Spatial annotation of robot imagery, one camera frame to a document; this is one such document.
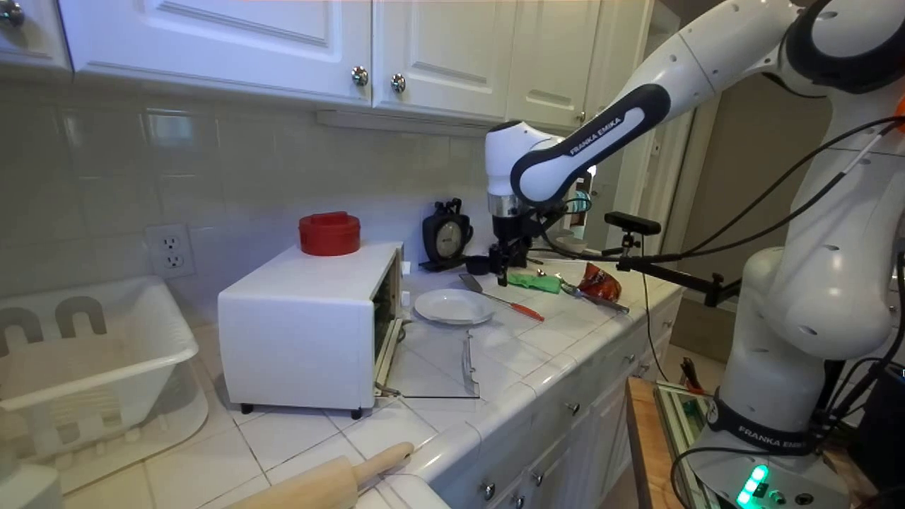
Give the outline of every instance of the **kitchen counter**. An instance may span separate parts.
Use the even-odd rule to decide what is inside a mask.
[[[371,487],[363,509],[444,505],[431,482],[513,414],[550,392],[632,324],[646,307],[678,307],[678,287],[653,276],[622,274],[627,313],[599,307],[565,294],[497,287],[480,276],[489,294],[538,307],[547,323],[489,301],[494,317],[480,328],[442,328],[418,317],[395,351],[390,388],[376,409],[360,420],[347,412],[258,406],[240,412],[227,400],[214,324],[195,324],[200,354],[195,371],[207,395],[209,419],[185,444],[149,455],[66,498],[67,509],[195,509],[229,505],[251,491],[294,477],[328,458],[363,461],[395,441],[412,441],[415,455],[393,475]],[[584,262],[547,259],[547,270],[581,279]],[[404,279],[411,300],[427,287],[462,287],[456,274],[418,274]],[[469,335],[480,399],[408,399],[465,392],[462,348]]]

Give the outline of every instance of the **white plate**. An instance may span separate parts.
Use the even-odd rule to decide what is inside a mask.
[[[427,323],[456,324],[456,328],[475,328],[489,323],[492,311],[487,301],[462,287],[436,287],[427,294],[418,294],[415,313]]]

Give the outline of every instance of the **wall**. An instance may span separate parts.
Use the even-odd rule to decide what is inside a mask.
[[[827,125],[830,102],[789,96],[765,75],[750,75],[722,92],[695,202],[685,231],[685,249],[724,225],[800,154],[815,149]],[[786,217],[800,176],[803,173],[789,177],[738,229],[729,229],[712,245],[752,235]],[[765,245],[783,243],[783,231],[786,229],[777,229],[732,252],[685,259],[678,267],[699,276],[724,274],[728,279],[735,279],[742,276],[743,259]],[[674,341],[712,359],[728,359],[732,323],[732,307],[707,307],[695,300],[685,300]]]
[[[124,86],[0,85],[0,296],[149,274],[147,229],[189,231],[168,279],[192,318],[296,243],[296,217],[347,209],[404,239],[442,197],[487,236],[485,137],[322,126],[285,102]]]

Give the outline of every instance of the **red container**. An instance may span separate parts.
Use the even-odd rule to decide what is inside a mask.
[[[302,252],[316,256],[347,253],[360,249],[363,222],[347,212],[326,212],[301,217]]]

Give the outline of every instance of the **white dish rack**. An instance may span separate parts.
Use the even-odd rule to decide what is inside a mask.
[[[156,276],[0,300],[0,447],[62,491],[141,461],[203,424],[195,354]]]

